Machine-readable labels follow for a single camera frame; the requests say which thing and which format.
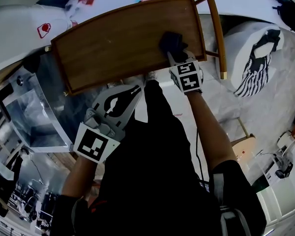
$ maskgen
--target black sleeve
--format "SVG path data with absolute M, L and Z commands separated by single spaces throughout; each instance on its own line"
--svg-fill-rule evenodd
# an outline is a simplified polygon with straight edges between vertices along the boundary
M 71 198 L 63 195 L 57 199 L 50 236 L 72 236 L 75 234 L 71 213 L 77 200 L 78 198 Z
M 252 236 L 263 235 L 266 217 L 257 194 L 247 181 L 240 165 L 229 160 L 216 166 L 210 175 L 211 193 L 214 193 L 214 174 L 223 174 L 223 205 L 241 211 Z

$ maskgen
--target wooden tray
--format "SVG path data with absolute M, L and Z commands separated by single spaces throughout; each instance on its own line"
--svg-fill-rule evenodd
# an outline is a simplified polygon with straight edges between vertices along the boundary
M 151 0 L 94 17 L 52 40 L 71 94 L 169 67 L 158 48 L 166 31 L 182 34 L 199 61 L 207 59 L 194 0 Z

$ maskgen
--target red logo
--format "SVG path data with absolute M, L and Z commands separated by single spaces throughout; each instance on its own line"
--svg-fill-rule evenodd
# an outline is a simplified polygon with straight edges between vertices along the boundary
M 37 28 L 38 34 L 40 38 L 43 38 L 47 35 L 47 33 L 50 31 L 51 25 L 49 23 L 42 24 L 40 27 Z

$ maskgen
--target black backpack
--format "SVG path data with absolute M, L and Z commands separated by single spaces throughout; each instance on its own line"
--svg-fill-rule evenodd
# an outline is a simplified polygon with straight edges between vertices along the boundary
M 273 7 L 276 9 L 283 22 L 295 31 L 295 3 L 293 1 L 282 2 L 281 6 Z

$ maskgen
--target forearm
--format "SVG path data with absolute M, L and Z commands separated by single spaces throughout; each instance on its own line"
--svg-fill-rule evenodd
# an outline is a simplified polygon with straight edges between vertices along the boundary
M 186 95 L 196 121 L 208 169 L 211 171 L 224 161 L 236 160 L 227 134 L 217 122 L 201 94 L 194 91 Z
M 80 156 L 68 175 L 62 195 L 80 198 L 86 194 L 93 182 L 97 163 Z

